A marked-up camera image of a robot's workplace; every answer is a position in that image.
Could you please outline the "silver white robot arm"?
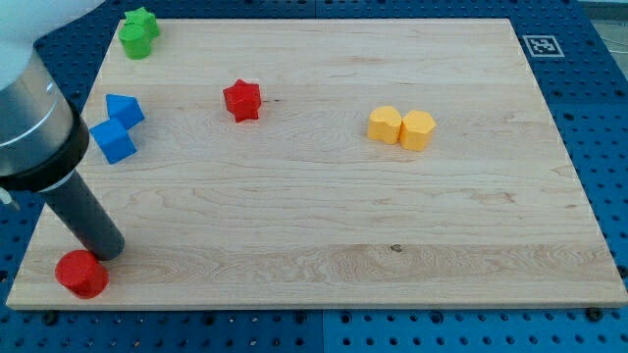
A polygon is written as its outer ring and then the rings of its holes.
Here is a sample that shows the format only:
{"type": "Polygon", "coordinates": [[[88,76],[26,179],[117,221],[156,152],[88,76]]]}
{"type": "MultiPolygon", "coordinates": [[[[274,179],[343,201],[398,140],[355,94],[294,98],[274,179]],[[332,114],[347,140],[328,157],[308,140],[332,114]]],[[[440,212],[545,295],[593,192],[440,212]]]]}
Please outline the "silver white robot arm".
{"type": "Polygon", "coordinates": [[[1,1],[1,187],[40,191],[73,172],[89,144],[85,122],[34,42],[102,0],[1,1]]]}

